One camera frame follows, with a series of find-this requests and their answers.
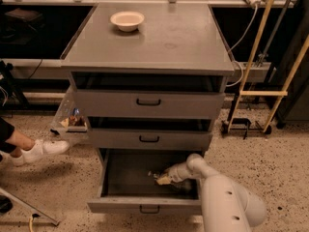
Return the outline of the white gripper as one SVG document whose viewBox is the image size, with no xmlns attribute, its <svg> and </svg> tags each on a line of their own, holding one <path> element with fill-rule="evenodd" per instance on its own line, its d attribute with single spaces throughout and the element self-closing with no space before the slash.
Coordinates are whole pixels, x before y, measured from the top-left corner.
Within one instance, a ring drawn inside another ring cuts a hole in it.
<svg viewBox="0 0 309 232">
<path fill-rule="evenodd" d="M 165 173 L 156 179 L 160 186 L 170 185 L 171 182 L 179 183 L 190 177 L 190 170 L 185 163 L 177 163 L 169 167 Z"/>
</svg>

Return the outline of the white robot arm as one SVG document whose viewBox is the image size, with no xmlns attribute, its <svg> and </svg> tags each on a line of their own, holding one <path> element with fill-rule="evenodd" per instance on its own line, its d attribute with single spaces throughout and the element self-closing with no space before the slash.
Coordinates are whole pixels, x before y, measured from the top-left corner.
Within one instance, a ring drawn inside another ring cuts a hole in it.
<svg viewBox="0 0 309 232">
<path fill-rule="evenodd" d="M 267 206 L 261 197 L 191 154 L 185 162 L 167 168 L 155 180 L 159 185 L 201 180 L 201 210 L 205 232 L 252 232 L 264 222 Z"/>
</svg>

